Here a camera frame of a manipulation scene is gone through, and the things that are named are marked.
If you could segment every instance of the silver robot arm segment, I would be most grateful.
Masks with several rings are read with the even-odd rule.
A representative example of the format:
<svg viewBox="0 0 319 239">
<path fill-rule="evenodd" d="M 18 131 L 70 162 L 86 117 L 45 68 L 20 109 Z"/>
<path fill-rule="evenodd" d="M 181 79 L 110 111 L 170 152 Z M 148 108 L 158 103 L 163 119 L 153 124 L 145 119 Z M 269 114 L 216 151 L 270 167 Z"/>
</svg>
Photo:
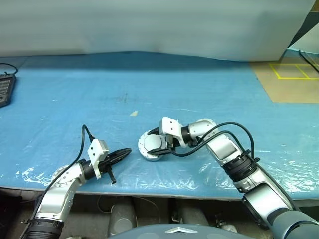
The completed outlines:
<svg viewBox="0 0 319 239">
<path fill-rule="evenodd" d="M 297 239 L 302 234 L 316 238 L 319 233 L 318 222 L 302 212 L 294 211 L 287 194 L 250 156 L 249 150 L 243 151 L 225 134 L 216 136 L 218 129 L 202 139 L 215 126 L 212 120 L 201 119 L 182 127 L 178 121 L 164 117 L 158 130 L 149 133 L 153 138 L 154 135 L 164 138 L 165 143 L 162 143 L 161 149 L 148 150 L 147 154 L 160 158 L 167 153 L 175 154 L 175 147 L 194 147 L 208 141 L 208 151 L 232 179 L 237 190 L 244 193 L 243 203 L 258 224 L 269 228 L 275 239 Z"/>
<path fill-rule="evenodd" d="M 112 183 L 116 180 L 112 174 L 111 165 L 126 157 L 131 149 L 120 149 L 108 154 L 106 143 L 93 139 L 88 149 L 90 160 L 82 159 L 65 171 L 45 193 L 42 202 L 33 219 L 28 220 L 23 239 L 58 239 L 64 222 L 73 204 L 73 198 L 78 187 L 88 179 L 101 178 L 101 174 L 108 173 Z M 68 166 L 59 168 L 52 176 L 54 180 Z"/>
</svg>

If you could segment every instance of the black wire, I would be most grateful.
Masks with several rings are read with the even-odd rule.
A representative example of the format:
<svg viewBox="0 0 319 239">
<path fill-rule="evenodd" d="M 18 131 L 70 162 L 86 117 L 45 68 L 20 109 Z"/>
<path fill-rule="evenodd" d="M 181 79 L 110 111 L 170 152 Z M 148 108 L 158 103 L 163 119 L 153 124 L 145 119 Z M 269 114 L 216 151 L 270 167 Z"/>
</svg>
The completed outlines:
<svg viewBox="0 0 319 239">
<path fill-rule="evenodd" d="M 193 149 L 192 151 L 190 152 L 187 152 L 187 153 L 184 153 L 184 154 L 179 154 L 179 153 L 176 153 L 174 151 L 172 151 L 171 148 L 169 148 L 169 152 L 177 157 L 186 157 L 186 156 L 189 156 L 195 152 L 197 152 L 198 150 L 200 150 L 201 148 L 203 148 L 205 145 L 207 145 L 209 142 L 211 142 L 213 139 L 217 138 L 218 136 L 222 135 L 222 134 L 229 134 L 231 135 L 234 140 L 236 141 L 236 143 L 238 144 L 239 148 L 242 150 L 242 151 L 245 151 L 243 146 L 240 144 L 239 140 L 236 138 L 236 136 L 232 133 L 232 132 L 229 132 L 227 130 L 224 130 L 224 131 L 221 131 L 221 132 L 218 132 L 217 134 L 213 135 L 211 138 L 209 138 L 208 140 L 206 140 L 204 143 L 201 143 L 199 146 L 197 146 L 195 149 Z"/>
<path fill-rule="evenodd" d="M 292 198 L 289 196 L 289 194 L 282 188 L 282 186 L 280 186 L 280 184 L 259 164 L 257 164 L 257 166 L 259 167 L 259 169 L 266 174 L 267 177 L 270 178 L 271 181 L 273 181 L 273 183 L 279 188 L 279 190 L 285 195 L 285 197 L 288 199 L 288 201 L 290 202 L 290 204 L 293 206 L 293 208 L 296 211 L 300 211 L 300 208 L 295 204 L 295 202 L 292 200 Z"/>
<path fill-rule="evenodd" d="M 30 220 L 33 220 L 33 219 L 34 219 L 34 217 L 35 217 L 35 215 L 36 215 L 36 213 L 37 213 L 37 211 L 38 211 L 38 209 L 39 209 L 39 207 L 40 207 L 40 205 L 41 205 L 41 203 L 42 203 L 42 200 L 43 200 L 45 194 L 49 191 L 50 187 L 52 187 L 52 185 L 59 179 L 59 177 L 61 177 L 62 174 L 64 174 L 67 170 L 69 170 L 69 169 L 80 159 L 80 157 L 81 157 L 81 155 L 82 155 L 82 152 L 83 152 L 83 148 L 84 148 L 84 139 L 85 139 L 85 134 L 84 134 L 85 131 L 84 131 L 84 130 L 87 131 L 88 135 L 92 136 L 92 135 L 90 134 L 90 132 L 89 132 L 87 126 L 86 126 L 85 124 L 82 125 L 82 130 L 81 130 L 81 148 L 80 148 L 80 152 L 79 152 L 78 156 L 76 157 L 76 159 L 75 159 L 69 166 L 67 166 L 65 169 L 63 169 L 63 170 L 51 181 L 51 183 L 47 186 L 47 188 L 44 190 L 44 192 L 42 193 L 41 197 L 39 198 L 39 200 L 38 200 L 38 202 L 37 202 L 37 204 L 36 204 L 36 206 L 35 206 L 35 208 L 34 208 L 34 211 L 33 211 L 32 215 L 31 215 L 31 217 L 30 217 Z M 23 233 L 22 233 L 20 239 L 23 238 L 23 236 L 24 236 L 24 234 L 25 234 L 27 228 L 29 227 L 29 224 L 30 224 L 30 223 L 27 224 L 27 226 L 26 226 L 25 230 L 23 231 Z"/>
<path fill-rule="evenodd" d="M 199 143 L 201 143 L 203 141 L 203 139 L 208 136 L 212 131 L 214 131 L 215 129 L 221 127 L 221 126 L 224 126 L 224 125 L 229 125 L 229 124 L 233 124 L 233 125 L 237 125 L 239 127 L 241 127 L 249 136 L 249 139 L 250 139 L 250 142 L 251 142 L 251 148 L 252 150 L 254 150 L 254 139 L 251 135 L 251 133 L 244 127 L 242 126 L 241 124 L 238 124 L 238 123 L 235 123 L 235 122 L 226 122 L 226 123 L 221 123 L 217 126 L 215 126 L 214 128 L 212 128 L 211 130 L 209 130 L 206 134 L 204 134 L 204 136 L 198 141 Z M 172 149 L 169 149 L 170 153 L 177 156 L 177 157 L 186 157 L 186 156 L 189 156 L 195 152 L 197 152 L 199 149 L 201 149 L 202 147 L 204 147 L 206 144 L 208 144 L 210 141 L 212 141 L 213 139 L 217 138 L 218 136 L 222 135 L 222 134 L 229 134 L 231 135 L 234 140 L 236 141 L 237 145 L 239 146 L 239 148 L 244 152 L 244 148 L 243 146 L 240 144 L 239 140 L 237 139 L 237 137 L 227 131 L 227 130 L 224 130 L 224 131 L 221 131 L 221 132 L 218 132 L 217 134 L 213 135 L 211 138 L 209 138 L 208 140 L 206 140 L 204 143 L 200 144 L 198 147 L 196 147 L 195 149 L 193 149 L 192 151 L 188 152 L 188 153 L 185 153 L 185 154 L 179 154 L 179 153 L 176 153 L 174 151 L 172 151 Z M 254 158 L 254 151 L 251 152 L 252 154 L 252 159 L 255 160 Z M 280 184 L 262 167 L 260 166 L 259 164 L 257 164 L 257 166 L 260 168 L 260 170 L 272 181 L 274 182 L 274 184 L 279 188 L 279 190 L 283 193 L 283 195 L 288 199 L 288 201 L 290 202 L 290 204 L 292 205 L 292 207 L 294 208 L 294 210 L 296 211 L 300 211 L 300 208 L 295 204 L 295 202 L 292 200 L 292 198 L 289 196 L 289 194 L 282 188 L 282 186 L 280 186 Z"/>
<path fill-rule="evenodd" d="M 299 55 L 309 64 L 311 65 L 315 71 L 317 71 L 319 73 L 319 70 L 317 69 L 316 66 L 314 66 L 313 63 L 311 63 L 302 53 L 301 53 L 301 50 L 298 51 Z"/>
<path fill-rule="evenodd" d="M 11 66 L 15 69 L 15 72 L 13 72 L 12 74 L 15 75 L 16 73 L 18 73 L 18 68 L 12 64 L 9 64 L 9 63 L 0 63 L 0 65 L 7 65 L 7 66 Z"/>
<path fill-rule="evenodd" d="M 246 132 L 246 134 L 248 135 L 249 140 L 250 140 L 251 157 L 255 158 L 255 143 L 254 143 L 254 139 L 253 139 L 251 133 L 243 125 L 241 125 L 239 123 L 236 123 L 236 122 L 225 122 L 225 123 L 221 123 L 219 125 L 216 125 L 214 128 L 210 129 L 206 134 L 204 134 L 203 137 L 199 140 L 198 143 L 201 143 L 205 139 L 205 137 L 208 136 L 210 133 L 212 133 L 215 129 L 217 129 L 219 127 L 222 127 L 222 126 L 225 126 L 225 125 L 235 125 L 235 126 L 238 126 L 238 127 L 242 128 Z"/>
</svg>

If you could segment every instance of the black device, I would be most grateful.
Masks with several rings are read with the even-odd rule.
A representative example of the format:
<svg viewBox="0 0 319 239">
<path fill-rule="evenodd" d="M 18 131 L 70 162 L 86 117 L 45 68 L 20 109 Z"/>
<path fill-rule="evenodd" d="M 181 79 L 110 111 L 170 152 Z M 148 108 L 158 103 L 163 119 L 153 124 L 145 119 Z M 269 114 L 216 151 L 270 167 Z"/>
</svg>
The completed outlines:
<svg viewBox="0 0 319 239">
<path fill-rule="evenodd" d="M 0 75 L 0 107 L 10 104 L 15 82 L 15 74 Z"/>
</svg>

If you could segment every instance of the blue tablecloth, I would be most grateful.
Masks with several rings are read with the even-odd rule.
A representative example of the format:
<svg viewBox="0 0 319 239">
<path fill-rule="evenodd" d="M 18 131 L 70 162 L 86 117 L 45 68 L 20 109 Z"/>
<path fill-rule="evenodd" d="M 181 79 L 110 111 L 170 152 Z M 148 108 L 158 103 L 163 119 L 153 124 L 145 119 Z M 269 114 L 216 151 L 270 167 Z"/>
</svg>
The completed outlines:
<svg viewBox="0 0 319 239">
<path fill-rule="evenodd" d="M 205 148 L 187 158 L 141 157 L 139 137 L 168 116 L 245 125 L 261 165 L 294 199 L 319 197 L 318 105 L 272 102 L 249 63 L 138 52 L 0 61 L 19 67 L 12 103 L 0 108 L 1 187 L 44 189 L 76 157 L 86 124 L 110 151 L 133 151 L 113 167 L 116 184 L 105 175 L 81 192 L 240 198 Z M 249 148 L 240 129 L 229 129 Z"/>
</svg>

